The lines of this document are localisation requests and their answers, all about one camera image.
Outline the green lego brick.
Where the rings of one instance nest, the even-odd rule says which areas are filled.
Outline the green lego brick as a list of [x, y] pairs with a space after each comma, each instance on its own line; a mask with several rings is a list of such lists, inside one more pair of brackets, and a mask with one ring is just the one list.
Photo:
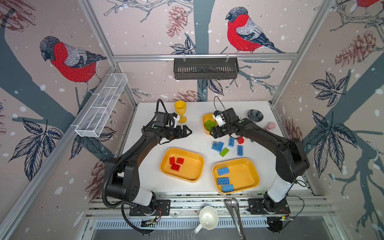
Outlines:
[[204, 128], [205, 128], [205, 130], [207, 130], [207, 131], [211, 131], [211, 129], [213, 128], [213, 127], [215, 127], [216, 126], [216, 122], [215, 121], [211, 121], [211, 120], [207, 120], [205, 123], [204, 123]]
[[225, 157], [228, 153], [229, 153], [229, 149], [227, 149], [227, 148], [223, 148], [223, 149], [220, 151], [220, 156], [221, 156], [221, 157]]

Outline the small red lego brick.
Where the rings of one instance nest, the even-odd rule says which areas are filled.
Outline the small red lego brick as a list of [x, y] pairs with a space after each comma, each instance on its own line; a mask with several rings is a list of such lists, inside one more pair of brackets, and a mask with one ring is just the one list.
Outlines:
[[175, 157], [170, 158], [170, 165], [173, 165], [176, 163]]

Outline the blue lego brick low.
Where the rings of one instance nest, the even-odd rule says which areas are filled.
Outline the blue lego brick low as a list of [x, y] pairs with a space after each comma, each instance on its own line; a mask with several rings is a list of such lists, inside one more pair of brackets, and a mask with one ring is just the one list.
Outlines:
[[233, 192], [235, 190], [234, 186], [232, 184], [230, 185], [223, 185], [222, 186], [222, 192], [223, 193], [229, 193], [229, 192]]

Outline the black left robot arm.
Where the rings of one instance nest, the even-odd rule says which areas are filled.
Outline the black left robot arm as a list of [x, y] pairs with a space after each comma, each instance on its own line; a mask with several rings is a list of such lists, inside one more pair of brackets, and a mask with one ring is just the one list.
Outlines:
[[168, 113], [164, 102], [157, 100], [154, 117], [141, 129], [142, 136], [124, 154], [105, 161], [102, 200], [106, 207], [116, 208], [124, 204], [138, 207], [140, 211], [151, 214], [157, 208], [154, 192], [140, 186], [139, 166], [148, 153], [158, 144], [170, 143], [192, 134], [187, 126], [177, 125], [177, 114]]

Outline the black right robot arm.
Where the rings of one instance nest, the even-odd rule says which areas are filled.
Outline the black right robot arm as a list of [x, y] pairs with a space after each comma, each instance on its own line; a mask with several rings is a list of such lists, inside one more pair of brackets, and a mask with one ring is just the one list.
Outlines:
[[271, 214], [280, 210], [297, 177], [310, 167], [303, 143], [297, 138], [287, 139], [273, 134], [247, 118], [240, 119], [232, 108], [215, 111], [213, 118], [218, 123], [210, 130], [213, 138], [235, 134], [253, 140], [276, 156], [277, 176], [264, 194], [263, 205]]

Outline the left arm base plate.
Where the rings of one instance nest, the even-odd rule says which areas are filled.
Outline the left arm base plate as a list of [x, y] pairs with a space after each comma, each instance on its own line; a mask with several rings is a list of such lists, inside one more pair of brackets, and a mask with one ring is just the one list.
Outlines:
[[168, 216], [170, 214], [170, 200], [156, 200], [149, 206], [135, 205], [130, 209], [130, 217]]

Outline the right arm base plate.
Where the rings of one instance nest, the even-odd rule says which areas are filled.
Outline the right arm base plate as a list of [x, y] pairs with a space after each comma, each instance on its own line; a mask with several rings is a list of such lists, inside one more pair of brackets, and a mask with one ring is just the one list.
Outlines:
[[281, 202], [275, 204], [265, 204], [264, 199], [248, 199], [248, 209], [252, 215], [290, 215], [291, 211], [287, 202], [287, 199], [283, 199]]

